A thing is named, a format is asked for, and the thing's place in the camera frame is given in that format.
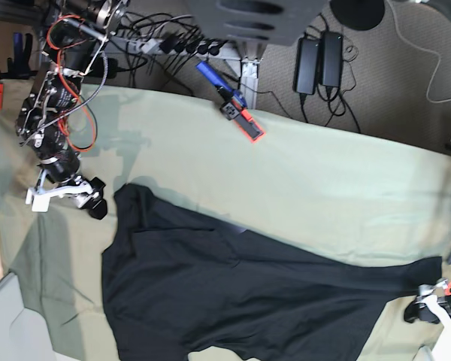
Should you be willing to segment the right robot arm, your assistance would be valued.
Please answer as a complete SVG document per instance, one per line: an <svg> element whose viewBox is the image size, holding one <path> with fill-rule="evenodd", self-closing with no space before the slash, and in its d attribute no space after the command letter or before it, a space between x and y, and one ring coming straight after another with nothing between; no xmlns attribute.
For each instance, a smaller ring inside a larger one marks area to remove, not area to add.
<svg viewBox="0 0 451 361"><path fill-rule="evenodd" d="M86 178L80 154L88 149L70 139L68 118L85 111L93 96L83 99L83 79L97 59L102 80L109 73L104 48L117 33L127 1L60 1L56 19L45 32L44 62L16 120L16 133L39 160L36 184L28 188L26 204L46 212L51 199L69 198L80 210L101 220L107 215L105 184Z"/></svg>

